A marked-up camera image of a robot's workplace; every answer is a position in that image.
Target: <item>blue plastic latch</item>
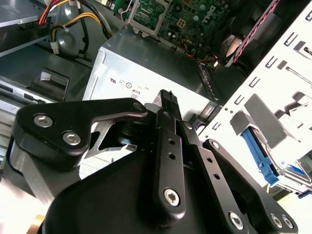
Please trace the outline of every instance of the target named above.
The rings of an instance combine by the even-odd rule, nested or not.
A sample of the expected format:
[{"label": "blue plastic latch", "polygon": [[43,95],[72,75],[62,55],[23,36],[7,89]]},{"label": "blue plastic latch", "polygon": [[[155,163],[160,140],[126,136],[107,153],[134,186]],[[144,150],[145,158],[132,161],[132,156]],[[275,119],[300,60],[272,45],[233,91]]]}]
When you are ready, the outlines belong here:
[{"label": "blue plastic latch", "polygon": [[241,136],[245,139],[250,152],[259,168],[262,172],[265,180],[272,186],[274,186],[279,179],[274,175],[273,170],[270,168],[272,164],[269,157],[265,157],[262,151],[260,150],[256,140],[254,139],[250,129],[246,129]]},{"label": "blue plastic latch", "polygon": [[307,195],[312,195],[312,191],[311,190],[306,190],[304,193],[298,195],[298,198],[302,199],[302,198],[306,197]]}]

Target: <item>cable connector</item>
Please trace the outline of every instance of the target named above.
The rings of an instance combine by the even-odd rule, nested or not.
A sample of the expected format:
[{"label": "cable connector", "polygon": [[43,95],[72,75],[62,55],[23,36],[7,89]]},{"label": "cable connector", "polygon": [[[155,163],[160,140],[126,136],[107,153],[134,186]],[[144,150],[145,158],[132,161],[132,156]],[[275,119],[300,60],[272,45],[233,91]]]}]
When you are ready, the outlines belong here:
[{"label": "cable connector", "polygon": [[65,25],[63,25],[63,29],[64,29],[65,33],[69,32],[69,28],[66,28]]},{"label": "cable connector", "polygon": [[59,54],[59,45],[57,42],[50,42],[51,49],[53,50],[53,54],[58,55]]}]

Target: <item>regulatory label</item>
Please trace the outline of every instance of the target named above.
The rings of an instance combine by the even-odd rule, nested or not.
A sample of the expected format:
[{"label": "regulatory label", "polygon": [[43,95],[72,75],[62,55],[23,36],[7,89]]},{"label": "regulatory label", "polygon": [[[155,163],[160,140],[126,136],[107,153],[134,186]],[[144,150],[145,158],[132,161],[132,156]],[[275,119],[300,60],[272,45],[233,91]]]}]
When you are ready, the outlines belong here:
[{"label": "regulatory label", "polygon": [[138,84],[129,78],[121,77],[118,73],[110,72],[103,86],[105,98],[133,98],[141,103],[152,103],[157,97],[157,88],[150,89],[142,83]]}]

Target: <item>capacitor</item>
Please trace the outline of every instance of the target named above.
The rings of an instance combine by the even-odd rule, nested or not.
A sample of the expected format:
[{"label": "capacitor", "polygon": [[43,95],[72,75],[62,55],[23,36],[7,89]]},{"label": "capacitor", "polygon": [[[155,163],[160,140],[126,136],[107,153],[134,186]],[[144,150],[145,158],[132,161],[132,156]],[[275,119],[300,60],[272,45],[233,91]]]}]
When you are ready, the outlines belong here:
[{"label": "capacitor", "polygon": [[206,6],[205,6],[205,5],[200,5],[199,9],[200,9],[201,11],[204,11],[204,10],[206,9]]}]

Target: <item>white wire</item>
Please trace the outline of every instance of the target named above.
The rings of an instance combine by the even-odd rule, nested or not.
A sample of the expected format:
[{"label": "white wire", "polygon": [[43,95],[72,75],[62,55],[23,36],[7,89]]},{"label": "white wire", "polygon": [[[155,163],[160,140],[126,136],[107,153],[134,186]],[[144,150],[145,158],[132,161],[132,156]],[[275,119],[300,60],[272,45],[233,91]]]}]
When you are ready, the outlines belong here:
[{"label": "white wire", "polygon": [[102,17],[103,23],[104,23],[104,25],[105,25],[105,27],[106,27],[106,29],[107,29],[107,32],[108,32],[111,36],[113,36],[113,31],[112,31],[111,26],[109,25],[107,19],[101,14],[101,12],[99,12],[99,16]]}]

